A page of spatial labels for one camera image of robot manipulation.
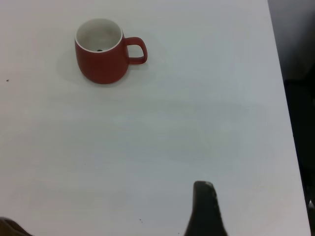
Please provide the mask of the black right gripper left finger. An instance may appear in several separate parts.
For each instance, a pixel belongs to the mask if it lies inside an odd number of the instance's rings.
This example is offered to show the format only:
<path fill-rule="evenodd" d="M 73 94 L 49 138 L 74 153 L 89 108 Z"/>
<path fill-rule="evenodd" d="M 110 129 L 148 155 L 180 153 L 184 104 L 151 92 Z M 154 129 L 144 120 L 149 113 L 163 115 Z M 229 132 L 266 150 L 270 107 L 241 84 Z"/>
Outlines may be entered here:
<path fill-rule="evenodd" d="M 32 236 L 17 222 L 10 218 L 0 218 L 0 235 L 1 236 Z"/>

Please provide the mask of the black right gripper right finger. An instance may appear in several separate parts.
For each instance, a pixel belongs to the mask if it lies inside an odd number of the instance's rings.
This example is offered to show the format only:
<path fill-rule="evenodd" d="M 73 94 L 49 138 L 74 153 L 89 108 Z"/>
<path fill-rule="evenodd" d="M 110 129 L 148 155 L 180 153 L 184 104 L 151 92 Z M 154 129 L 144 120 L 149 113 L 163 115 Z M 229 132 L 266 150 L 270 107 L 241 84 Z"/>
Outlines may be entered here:
<path fill-rule="evenodd" d="M 227 235 L 215 188 L 208 181 L 196 181 L 193 185 L 192 212 L 185 235 Z"/>

